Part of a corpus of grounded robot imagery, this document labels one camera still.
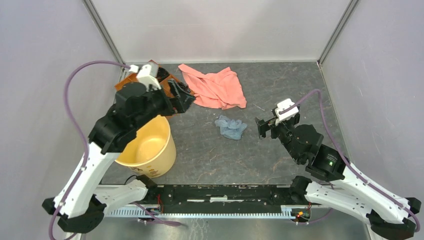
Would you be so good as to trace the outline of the light blue plastic trash bag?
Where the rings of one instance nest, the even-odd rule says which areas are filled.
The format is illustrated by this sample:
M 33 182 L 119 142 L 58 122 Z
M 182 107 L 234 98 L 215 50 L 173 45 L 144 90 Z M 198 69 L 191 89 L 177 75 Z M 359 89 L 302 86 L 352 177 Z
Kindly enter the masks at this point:
M 239 119 L 230 119 L 224 115 L 220 115 L 214 123 L 216 127 L 219 127 L 222 136 L 232 140 L 240 140 L 244 130 L 248 126 Z

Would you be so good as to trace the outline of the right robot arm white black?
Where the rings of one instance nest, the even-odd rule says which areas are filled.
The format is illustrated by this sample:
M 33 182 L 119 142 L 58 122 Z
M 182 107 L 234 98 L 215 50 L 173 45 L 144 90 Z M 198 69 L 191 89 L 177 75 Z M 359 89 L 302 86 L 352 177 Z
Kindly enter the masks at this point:
M 318 180 L 341 191 L 327 188 L 308 177 L 296 176 L 289 187 L 289 199 L 295 204 L 304 201 L 328 206 L 346 213 L 369 225 L 377 235 L 387 240 L 412 238 L 418 224 L 410 218 L 419 213 L 421 201 L 415 197 L 401 197 L 359 171 L 354 164 L 343 161 L 338 151 L 322 143 L 324 137 L 310 124 L 300 124 L 300 114 L 278 122 L 255 119 L 260 138 L 270 131 L 298 165 Z

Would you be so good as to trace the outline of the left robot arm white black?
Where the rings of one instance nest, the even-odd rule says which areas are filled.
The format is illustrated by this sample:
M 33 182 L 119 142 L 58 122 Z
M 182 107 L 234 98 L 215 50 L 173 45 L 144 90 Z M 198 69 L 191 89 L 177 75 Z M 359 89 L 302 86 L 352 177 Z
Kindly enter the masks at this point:
M 84 153 L 72 177 L 57 196 L 42 203 L 43 209 L 52 215 L 52 222 L 63 231 L 86 234 L 110 212 L 141 200 L 145 204 L 156 200 L 157 190 L 146 185 L 146 176 L 102 195 L 95 194 L 95 190 L 139 129 L 157 116 L 182 114 L 194 102 L 195 97 L 185 83 L 169 79 L 167 84 L 170 95 L 161 86 L 140 82 L 126 83 L 115 93 L 114 104 L 83 139 Z

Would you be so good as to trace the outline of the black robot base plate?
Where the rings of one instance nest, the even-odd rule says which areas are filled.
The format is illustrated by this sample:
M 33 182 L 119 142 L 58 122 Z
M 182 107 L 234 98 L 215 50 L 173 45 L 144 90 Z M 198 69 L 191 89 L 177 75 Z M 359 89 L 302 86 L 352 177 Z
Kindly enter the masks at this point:
M 276 214 L 282 206 L 308 206 L 287 185 L 157 185 L 137 203 L 164 214 Z

